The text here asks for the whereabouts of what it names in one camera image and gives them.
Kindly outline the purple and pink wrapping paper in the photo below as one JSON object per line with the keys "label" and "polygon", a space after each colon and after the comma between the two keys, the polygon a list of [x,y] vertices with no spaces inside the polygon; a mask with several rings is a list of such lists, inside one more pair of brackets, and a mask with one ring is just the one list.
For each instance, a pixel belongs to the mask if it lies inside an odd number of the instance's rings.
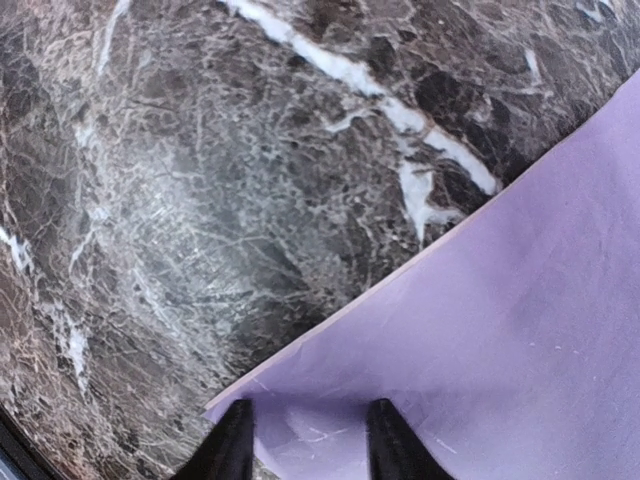
{"label": "purple and pink wrapping paper", "polygon": [[458,479],[639,475],[639,80],[206,407],[253,400],[283,479],[364,479],[390,399]]}

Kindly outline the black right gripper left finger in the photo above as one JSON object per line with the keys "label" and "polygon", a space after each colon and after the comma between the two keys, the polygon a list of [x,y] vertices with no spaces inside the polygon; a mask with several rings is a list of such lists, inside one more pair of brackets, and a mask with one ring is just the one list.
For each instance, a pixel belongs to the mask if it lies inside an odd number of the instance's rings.
{"label": "black right gripper left finger", "polygon": [[251,480],[254,408],[235,400],[172,480]]}

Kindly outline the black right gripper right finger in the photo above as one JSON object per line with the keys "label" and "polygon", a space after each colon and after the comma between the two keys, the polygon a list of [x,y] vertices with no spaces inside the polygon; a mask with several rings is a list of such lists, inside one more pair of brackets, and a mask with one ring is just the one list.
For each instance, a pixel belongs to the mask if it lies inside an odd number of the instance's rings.
{"label": "black right gripper right finger", "polygon": [[377,399],[369,404],[366,426],[371,479],[453,479],[389,399]]}

